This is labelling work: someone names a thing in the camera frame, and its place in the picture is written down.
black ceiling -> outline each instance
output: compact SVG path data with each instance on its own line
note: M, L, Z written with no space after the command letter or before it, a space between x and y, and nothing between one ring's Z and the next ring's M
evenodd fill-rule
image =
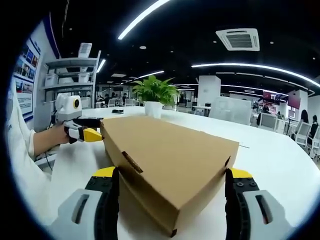
M97 76L101 84L123 83L122 80L129 80L129 77L161 70L164 73L157 75L159 79L175 77L173 84L195 84L199 75L232 72L259 76L218 74L222 84L280 93L300 89L267 78L273 77L320 93L319 87L301 78L268 69L191 68L194 64L248 63L281 68L313 80L320 75L320 24L316 1L170 0L148 15L123 40L118 40L127 25L156 1L91 0L84 6L70 0L63 29L66 3L57 4L51 19L61 56L76 57L80 43L93 43L90 56L96 57L101 50L101 58L106 59ZM228 51L216 31L235 28L257 29L260 51ZM126 76L111 77L114 73Z

white flower pot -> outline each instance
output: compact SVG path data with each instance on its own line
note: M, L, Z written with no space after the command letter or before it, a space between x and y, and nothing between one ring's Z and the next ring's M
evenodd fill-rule
M163 107L163 104L161 102L145 101L144 102L145 115L153 117L155 119L160 119L162 107Z

brown cardboard box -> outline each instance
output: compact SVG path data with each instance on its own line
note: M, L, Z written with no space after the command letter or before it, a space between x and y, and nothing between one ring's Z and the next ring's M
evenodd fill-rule
M125 184L169 236L211 201L239 147L147 116L104 119L101 125L105 149Z

wall poster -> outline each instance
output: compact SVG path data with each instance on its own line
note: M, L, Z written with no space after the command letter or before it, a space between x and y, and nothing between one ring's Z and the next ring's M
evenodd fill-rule
M24 119L29 118L33 113L34 81L40 53L37 43L29 38L13 70L12 81L15 81L16 95Z

white shelving unit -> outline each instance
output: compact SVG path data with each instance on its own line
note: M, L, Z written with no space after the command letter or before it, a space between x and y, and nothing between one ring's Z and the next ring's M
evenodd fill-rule
M46 65L48 66L48 73L50 70L54 70L54 73L58 75L59 79L61 78L75 78L78 77L80 73L89 73L91 77L90 82L86 83L79 83L79 82L72 82L72 83L63 83L57 84L53 86L45 86L42 89L45 91L44 93L44 100L51 101L53 99L47 99L47 92L73 92L73 91L81 91L81 90L91 90L91 107L95 107L95 91L96 91L96 77L97 77L97 70L99 67L99 60L100 60L101 51L99 51L97 58L93 57L70 57L70 58L61 58L54 61L47 62ZM93 68L92 71L87 72L80 72L80 71L73 71L73 72L59 72L57 73L57 69L64 69L64 68Z

